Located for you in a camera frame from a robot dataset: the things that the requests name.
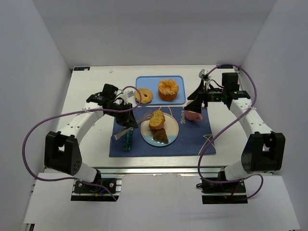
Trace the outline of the metal tongs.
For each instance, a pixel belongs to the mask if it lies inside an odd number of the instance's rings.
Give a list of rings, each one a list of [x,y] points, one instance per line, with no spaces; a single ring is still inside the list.
[[[149,110],[148,112],[145,113],[145,115],[144,115],[141,119],[137,120],[137,125],[141,124],[141,123],[144,122],[144,121],[149,120],[152,116],[153,116],[153,111],[152,111],[152,110]],[[116,134],[114,135],[114,138],[115,138],[116,140],[118,140],[118,139],[120,139],[122,136],[124,136],[126,133],[128,133],[129,131],[132,131],[132,130],[134,130],[133,127],[125,127],[125,128],[122,129],[120,132],[116,133]]]

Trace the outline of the sliced toast bread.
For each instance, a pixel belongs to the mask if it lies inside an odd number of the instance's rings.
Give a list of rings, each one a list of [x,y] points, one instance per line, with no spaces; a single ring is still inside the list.
[[[153,112],[153,116],[149,120],[149,128],[152,130],[160,130],[164,127],[165,116],[161,110]]]

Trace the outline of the brown croissant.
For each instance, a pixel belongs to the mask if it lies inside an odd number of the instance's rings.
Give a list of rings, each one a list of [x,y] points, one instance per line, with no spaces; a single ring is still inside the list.
[[[152,129],[151,133],[152,133],[153,139],[155,141],[159,141],[159,142],[163,142],[163,143],[169,142],[167,134],[166,134],[166,130],[164,128],[157,129],[157,130]]]

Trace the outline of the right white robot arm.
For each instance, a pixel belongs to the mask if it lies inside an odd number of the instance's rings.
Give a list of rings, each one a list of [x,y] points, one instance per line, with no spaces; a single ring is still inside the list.
[[[250,95],[240,90],[237,73],[223,73],[222,84],[214,88],[205,70],[199,73],[198,88],[188,97],[184,110],[201,113],[208,103],[222,102],[236,116],[245,131],[247,143],[236,163],[224,167],[218,174],[220,182],[236,182],[255,173],[279,171],[285,148],[285,136],[274,132],[253,107]]]

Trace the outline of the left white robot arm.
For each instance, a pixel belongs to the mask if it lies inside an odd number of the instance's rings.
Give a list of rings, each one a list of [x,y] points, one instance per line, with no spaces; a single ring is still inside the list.
[[[103,90],[86,99],[83,109],[58,132],[49,132],[45,139],[44,165],[92,184],[99,183],[99,171],[83,163],[79,145],[95,123],[104,115],[115,118],[117,124],[137,128],[133,105],[128,100],[132,91],[105,84]]]

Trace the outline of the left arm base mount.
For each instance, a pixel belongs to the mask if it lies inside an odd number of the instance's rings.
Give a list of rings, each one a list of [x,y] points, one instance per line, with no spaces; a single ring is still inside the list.
[[[120,196],[122,175],[102,173],[100,181],[91,186],[81,180],[75,180],[71,193],[71,201],[75,202],[115,202]]]

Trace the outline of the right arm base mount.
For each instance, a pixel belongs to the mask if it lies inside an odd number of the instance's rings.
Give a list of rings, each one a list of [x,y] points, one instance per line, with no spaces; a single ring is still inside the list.
[[[226,181],[225,173],[220,171],[216,177],[209,178],[217,183],[201,180],[196,188],[202,191],[202,203],[204,205],[228,205],[247,204],[246,188],[243,181],[221,184]]]

